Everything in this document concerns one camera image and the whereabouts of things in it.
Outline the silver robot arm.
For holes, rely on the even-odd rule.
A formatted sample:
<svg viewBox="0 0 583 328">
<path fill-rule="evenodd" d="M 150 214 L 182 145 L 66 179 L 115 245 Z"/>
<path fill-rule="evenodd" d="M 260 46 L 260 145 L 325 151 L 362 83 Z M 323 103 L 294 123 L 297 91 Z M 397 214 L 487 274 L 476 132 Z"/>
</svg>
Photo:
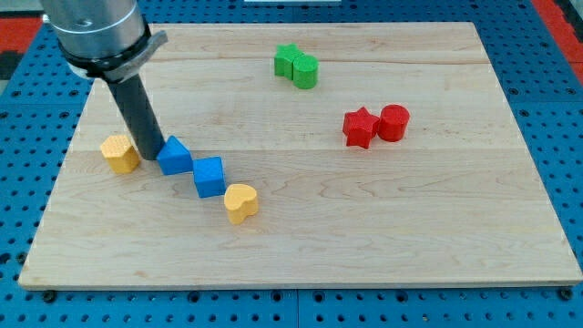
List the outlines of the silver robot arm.
<svg viewBox="0 0 583 328">
<path fill-rule="evenodd" d="M 71 70 L 109 84 L 136 76 L 168 42 L 153 34 L 136 0 L 41 0 L 40 4 Z"/>
</svg>

